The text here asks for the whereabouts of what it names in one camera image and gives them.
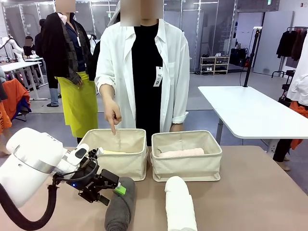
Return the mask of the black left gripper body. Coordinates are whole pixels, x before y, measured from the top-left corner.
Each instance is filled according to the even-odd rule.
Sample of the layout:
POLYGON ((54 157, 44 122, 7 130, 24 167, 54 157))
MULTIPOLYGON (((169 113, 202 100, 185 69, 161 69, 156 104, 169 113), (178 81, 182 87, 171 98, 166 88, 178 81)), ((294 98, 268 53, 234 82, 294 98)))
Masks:
POLYGON ((119 182, 120 177, 103 169, 100 174, 91 174, 81 181, 73 181, 71 186, 77 189, 78 195, 89 203, 97 202, 97 195, 101 190, 108 189, 107 185, 119 182))

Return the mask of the person right hand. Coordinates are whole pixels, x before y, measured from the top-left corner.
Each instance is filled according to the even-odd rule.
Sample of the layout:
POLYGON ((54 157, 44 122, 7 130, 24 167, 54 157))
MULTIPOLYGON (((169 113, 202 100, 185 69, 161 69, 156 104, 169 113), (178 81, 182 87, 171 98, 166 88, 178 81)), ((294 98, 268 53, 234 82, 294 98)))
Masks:
POLYGON ((122 121, 118 104, 110 97, 103 100, 105 120, 109 123, 112 134, 116 134, 116 125, 122 121))

